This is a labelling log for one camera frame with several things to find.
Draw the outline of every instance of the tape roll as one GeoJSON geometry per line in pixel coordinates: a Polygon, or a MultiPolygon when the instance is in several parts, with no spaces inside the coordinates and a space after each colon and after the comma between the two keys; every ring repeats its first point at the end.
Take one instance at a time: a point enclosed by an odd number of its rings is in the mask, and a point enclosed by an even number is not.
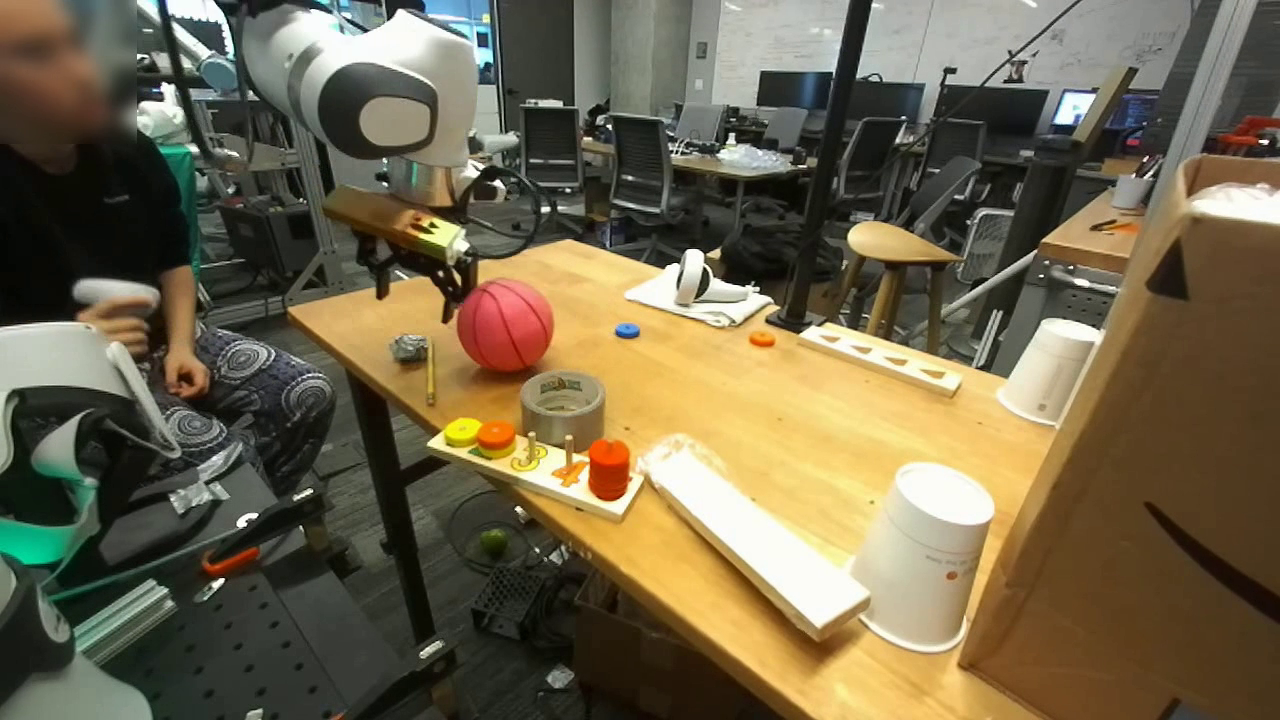
{"type": "Polygon", "coordinates": [[[540,370],[519,389],[519,433],[537,433],[544,444],[585,453],[605,436],[605,383],[585,370],[540,370]]]}

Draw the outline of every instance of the table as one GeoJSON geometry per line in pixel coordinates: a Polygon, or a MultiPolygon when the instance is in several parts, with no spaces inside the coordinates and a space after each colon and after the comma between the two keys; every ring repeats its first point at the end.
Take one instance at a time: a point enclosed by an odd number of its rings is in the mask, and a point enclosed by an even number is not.
{"type": "MultiPolygon", "coordinates": [[[[585,141],[587,156],[612,156],[612,143],[585,141]]],[[[714,156],[699,153],[671,153],[671,168],[687,175],[727,180],[731,182],[731,234],[747,222],[747,182],[756,180],[784,180],[784,175],[806,175],[814,158],[791,164],[791,168],[745,168],[745,164],[719,164],[714,156]]]]}
{"type": "Polygon", "coordinates": [[[1041,255],[1053,262],[1125,270],[1140,231],[1145,231],[1145,216],[1114,213],[1112,193],[1100,193],[1041,239],[1041,255]]]}
{"type": "MultiPolygon", "coordinates": [[[[587,245],[544,245],[481,276],[537,282],[555,307],[555,343],[540,369],[580,369],[607,389],[607,436],[637,453],[669,433],[687,433],[722,454],[722,471],[769,513],[791,525],[830,559],[860,546],[893,471],[907,461],[940,461],[978,477],[997,494],[976,589],[1022,503],[1053,433],[1009,414],[997,374],[949,365],[963,374],[957,397],[900,383],[871,369],[779,335],[753,349],[745,327],[714,333],[625,299],[650,268],[587,245]]],[[[452,327],[436,327],[441,295],[412,278],[387,299],[349,291],[293,307],[349,370],[362,414],[367,465],[397,538],[404,594],[423,602],[417,545],[404,507],[387,403],[441,427],[452,414],[514,418],[525,374],[475,370],[452,327]],[[423,369],[397,369],[387,339],[428,333],[441,339],[436,408],[423,369]]],[[[830,642],[798,636],[731,565],[722,565],[650,489],[612,525],[567,503],[514,491],[555,534],[575,545],[605,574],[650,602],[675,632],[706,651],[745,687],[784,714],[1032,714],[1004,693],[957,668],[957,655],[912,655],[847,624],[830,642]]]]}

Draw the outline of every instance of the red ball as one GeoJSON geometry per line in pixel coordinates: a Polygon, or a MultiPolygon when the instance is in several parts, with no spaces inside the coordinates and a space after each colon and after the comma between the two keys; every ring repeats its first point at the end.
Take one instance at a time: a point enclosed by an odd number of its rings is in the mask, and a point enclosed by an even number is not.
{"type": "Polygon", "coordinates": [[[550,333],[550,305],[519,278],[487,278],[457,311],[457,339],[491,370],[526,370],[550,349],[550,333]]]}

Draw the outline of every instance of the stool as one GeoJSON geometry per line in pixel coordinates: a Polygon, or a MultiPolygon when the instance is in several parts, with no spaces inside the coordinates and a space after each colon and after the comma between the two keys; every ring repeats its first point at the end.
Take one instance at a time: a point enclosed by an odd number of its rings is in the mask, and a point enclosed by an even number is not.
{"type": "Polygon", "coordinates": [[[841,295],[852,307],[852,289],[862,262],[882,262],[882,278],[871,305],[867,333],[889,335],[895,321],[895,305],[904,291],[907,268],[929,268],[929,350],[940,350],[940,316],[945,316],[945,268],[958,262],[958,255],[904,231],[895,222],[852,222],[847,226],[847,270],[841,295]]]}

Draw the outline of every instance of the cardboard box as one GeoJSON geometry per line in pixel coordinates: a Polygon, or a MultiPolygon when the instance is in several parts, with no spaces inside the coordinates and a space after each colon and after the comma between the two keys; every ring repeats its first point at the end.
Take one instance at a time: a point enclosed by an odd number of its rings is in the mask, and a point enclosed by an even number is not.
{"type": "Polygon", "coordinates": [[[1049,714],[1280,714],[1280,226],[1193,158],[978,594],[958,662],[1049,714]]]}
{"type": "Polygon", "coordinates": [[[731,676],[705,658],[687,640],[593,574],[580,589],[572,642],[575,681],[655,720],[769,720],[773,710],[731,676]]]}

